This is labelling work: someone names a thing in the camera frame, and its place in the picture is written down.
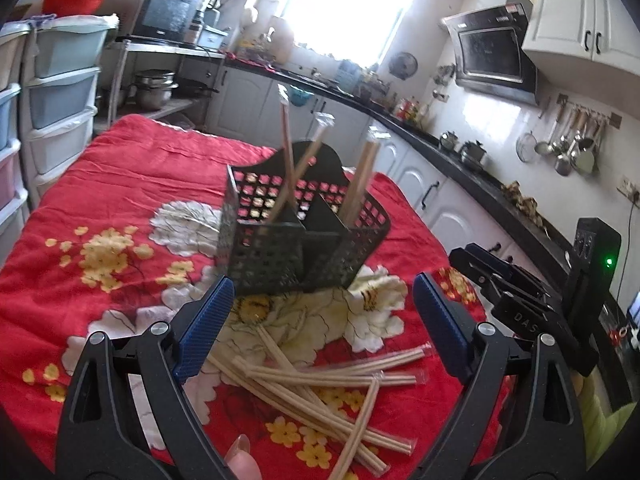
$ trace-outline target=fingernail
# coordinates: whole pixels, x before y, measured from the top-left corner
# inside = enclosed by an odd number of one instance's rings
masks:
[[[229,462],[233,457],[238,454],[238,451],[244,451],[245,453],[251,453],[251,443],[249,443],[249,437],[245,434],[236,438],[236,441],[231,445],[229,451],[226,452],[225,462]]]

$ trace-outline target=cabinet handle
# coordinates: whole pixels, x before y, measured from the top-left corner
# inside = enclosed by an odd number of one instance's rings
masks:
[[[429,193],[430,193],[432,190],[434,190],[434,189],[436,189],[436,188],[438,188],[438,187],[440,187],[440,181],[438,181],[438,180],[437,180],[436,182],[434,182],[433,184],[431,184],[431,185],[429,186],[429,188],[427,189],[427,192],[426,192],[426,193],[424,194],[424,196],[422,197],[422,200],[420,200],[420,204],[422,205],[422,210],[423,210],[423,211],[424,211],[425,209],[427,209],[427,205],[424,203],[424,201],[425,201],[425,200],[427,200],[427,197],[429,196]]]

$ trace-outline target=utensil rack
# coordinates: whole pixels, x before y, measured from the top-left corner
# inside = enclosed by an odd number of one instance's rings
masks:
[[[309,141],[293,144],[297,163]],[[331,147],[323,144],[296,183],[296,208],[287,204],[268,223],[285,185],[284,150],[254,166],[228,166],[216,265],[236,294],[281,294],[347,288],[388,233],[387,212],[369,193],[354,225],[338,218],[349,180]]]

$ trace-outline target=blue gripper pad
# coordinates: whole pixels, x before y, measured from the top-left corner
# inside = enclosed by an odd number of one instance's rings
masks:
[[[178,342],[180,359],[174,365],[173,375],[180,384],[197,375],[202,368],[231,311],[235,296],[234,284],[225,276],[200,300],[203,303],[200,311]]]
[[[447,373],[465,384],[474,373],[471,368],[474,358],[471,344],[473,329],[470,332],[470,327],[476,325],[473,318],[462,305],[444,298],[438,284],[424,272],[415,277],[413,295],[416,310],[429,331]]]

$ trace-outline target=floral blanket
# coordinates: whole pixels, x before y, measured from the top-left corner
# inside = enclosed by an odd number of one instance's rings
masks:
[[[111,338],[141,333],[201,297],[215,276],[226,165],[255,164],[271,153],[127,116],[46,193],[0,274],[0,402],[47,466],[53,469],[62,403],[87,336],[96,330]],[[377,174],[370,191],[392,228],[349,290],[239,298],[219,344],[262,362],[265,351],[252,330],[260,324],[297,364],[420,346],[428,334],[410,289],[422,271],[484,319],[473,288],[448,267],[441,245],[396,185]],[[370,422],[416,441],[412,456],[373,449],[390,465],[385,476],[391,480],[409,476],[460,393],[436,354],[412,367],[424,370],[427,382],[384,388]],[[167,458],[142,381],[132,378],[131,384],[146,437]],[[208,362],[185,390],[222,455],[238,434],[249,437],[265,480],[324,479],[338,459],[337,442],[283,417]],[[349,416],[364,400],[357,389],[318,393]],[[478,458],[490,454],[497,428],[494,417]],[[358,465],[347,475],[369,478]]]

